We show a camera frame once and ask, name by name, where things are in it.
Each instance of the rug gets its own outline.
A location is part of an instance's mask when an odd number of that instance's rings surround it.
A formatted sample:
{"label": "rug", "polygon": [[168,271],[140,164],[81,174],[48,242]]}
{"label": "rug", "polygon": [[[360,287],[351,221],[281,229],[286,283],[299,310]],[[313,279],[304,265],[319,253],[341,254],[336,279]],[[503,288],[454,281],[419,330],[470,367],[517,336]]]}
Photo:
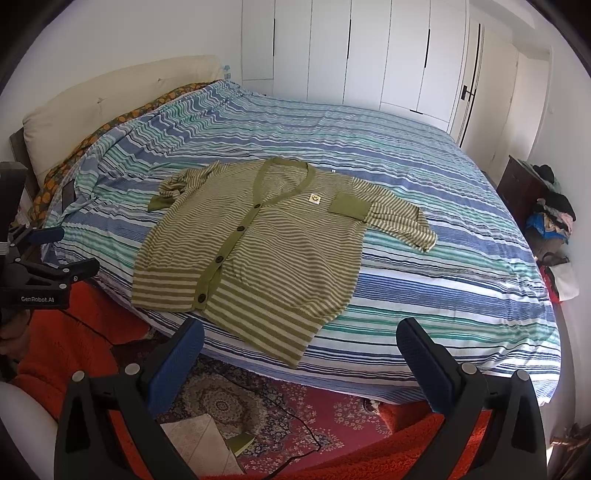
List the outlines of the rug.
{"label": "rug", "polygon": [[250,433],[255,441],[238,461],[247,473],[270,473],[289,457],[322,448],[294,460],[285,472],[307,468],[354,452],[389,435],[377,411],[363,399],[261,377],[200,355],[168,413],[169,423],[207,413],[224,438]]}

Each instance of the green striped cardigan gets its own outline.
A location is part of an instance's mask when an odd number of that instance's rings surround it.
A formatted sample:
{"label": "green striped cardigan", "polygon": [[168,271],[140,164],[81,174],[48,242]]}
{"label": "green striped cardigan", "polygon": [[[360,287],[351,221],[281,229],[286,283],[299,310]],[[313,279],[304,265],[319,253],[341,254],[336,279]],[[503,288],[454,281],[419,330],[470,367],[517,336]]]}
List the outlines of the green striped cardigan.
{"label": "green striped cardigan", "polygon": [[422,251],[437,240],[421,210],[385,188],[281,158],[184,170],[148,210],[162,207],[132,304],[198,310],[292,367],[347,306],[367,225]]}

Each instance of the wardrobe handle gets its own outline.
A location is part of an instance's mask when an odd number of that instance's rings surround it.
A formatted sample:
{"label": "wardrobe handle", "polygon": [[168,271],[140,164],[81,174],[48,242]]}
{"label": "wardrobe handle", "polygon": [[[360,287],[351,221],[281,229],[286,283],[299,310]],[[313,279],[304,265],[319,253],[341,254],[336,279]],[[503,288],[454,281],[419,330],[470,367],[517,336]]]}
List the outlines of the wardrobe handle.
{"label": "wardrobe handle", "polygon": [[429,33],[427,35],[427,51],[425,52],[425,66],[423,68],[427,68],[427,58],[429,57],[429,43],[431,42],[431,29],[429,28]]}
{"label": "wardrobe handle", "polygon": [[349,49],[351,48],[351,19],[349,18],[349,39],[347,40],[347,60],[349,59]]}

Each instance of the striped bedsheet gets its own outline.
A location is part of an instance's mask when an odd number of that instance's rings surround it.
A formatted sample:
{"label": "striped bedsheet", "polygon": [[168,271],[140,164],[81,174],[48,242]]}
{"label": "striped bedsheet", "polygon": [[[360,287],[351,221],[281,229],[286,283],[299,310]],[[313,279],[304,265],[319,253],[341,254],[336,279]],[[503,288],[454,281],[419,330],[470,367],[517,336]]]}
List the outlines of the striped bedsheet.
{"label": "striped bedsheet", "polygon": [[540,404],[560,374],[560,340],[532,253],[482,173],[444,132],[388,113],[279,100],[229,81],[188,93],[100,138],[63,184],[77,200],[46,226],[65,237],[50,262],[96,257],[99,285],[164,333],[194,313],[130,305],[134,261],[164,214],[148,213],[159,183],[187,167],[287,157],[383,185],[419,206],[439,236],[418,252],[368,229],[350,305],[290,369],[201,319],[203,352],[262,375],[404,403],[421,398],[396,347],[398,322],[414,316],[459,362],[482,371],[530,373]]}

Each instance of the door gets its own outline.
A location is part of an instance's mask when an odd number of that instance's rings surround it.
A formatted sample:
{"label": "door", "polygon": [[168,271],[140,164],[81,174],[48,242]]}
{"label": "door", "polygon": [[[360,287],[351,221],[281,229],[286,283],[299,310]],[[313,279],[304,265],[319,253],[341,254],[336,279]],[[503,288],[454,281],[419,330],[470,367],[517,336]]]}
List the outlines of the door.
{"label": "door", "polygon": [[312,0],[275,0],[273,95],[306,101]]}
{"label": "door", "polygon": [[391,6],[391,0],[352,0],[345,105],[379,109]]}
{"label": "door", "polygon": [[417,110],[449,123],[462,76],[467,36],[464,0],[433,0],[427,60]]}
{"label": "door", "polygon": [[243,0],[242,80],[273,78],[273,23],[275,0]]}
{"label": "door", "polygon": [[382,102],[417,110],[427,57],[431,0],[392,0]]}
{"label": "door", "polygon": [[474,97],[478,89],[478,75],[482,63],[484,36],[482,25],[470,20],[468,33],[468,51],[466,56],[466,70],[462,82],[462,91],[458,101],[450,135],[461,148],[466,128],[470,122],[470,114],[474,106]]}
{"label": "door", "polygon": [[482,62],[462,150],[486,171],[501,139],[517,76],[517,49],[490,29],[481,29]]}
{"label": "door", "polygon": [[308,101],[342,105],[347,71],[351,0],[314,0]]}

